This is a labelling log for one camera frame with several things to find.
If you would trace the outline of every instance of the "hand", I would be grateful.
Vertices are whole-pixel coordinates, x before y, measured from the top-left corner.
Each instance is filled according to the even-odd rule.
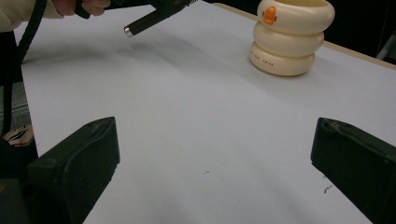
[[[73,16],[75,14],[76,0],[52,0],[59,14]],[[105,12],[105,7],[110,6],[110,0],[83,0],[82,7],[93,16],[100,16]]]

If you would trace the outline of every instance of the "black handle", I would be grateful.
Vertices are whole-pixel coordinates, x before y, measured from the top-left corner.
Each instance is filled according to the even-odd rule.
[[[83,19],[89,19],[91,16],[91,13],[87,12],[83,7],[82,7],[82,0],[77,0],[76,1],[76,8],[75,12],[77,15],[79,15]]]
[[[128,36],[137,35],[140,32],[148,29],[149,27],[157,24],[160,21],[165,20],[167,17],[161,14],[158,10],[155,10],[148,15],[140,18],[137,21],[124,27],[125,34]]]

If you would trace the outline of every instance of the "gray floor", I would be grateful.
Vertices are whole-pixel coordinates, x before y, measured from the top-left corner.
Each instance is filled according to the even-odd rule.
[[[3,102],[3,87],[0,87],[1,101]],[[3,104],[0,104],[0,127],[3,127]],[[26,93],[23,83],[15,83],[12,90],[12,122],[11,130],[20,128],[23,125],[31,124],[29,107],[26,100]]]
[[[396,31],[390,36],[389,40],[379,51],[376,58],[387,62],[396,62]]]

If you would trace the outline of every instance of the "cream ceramic vase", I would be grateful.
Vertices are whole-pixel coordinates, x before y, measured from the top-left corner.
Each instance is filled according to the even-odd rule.
[[[296,76],[311,68],[335,13],[325,0],[262,0],[257,15],[250,60],[267,73]]]

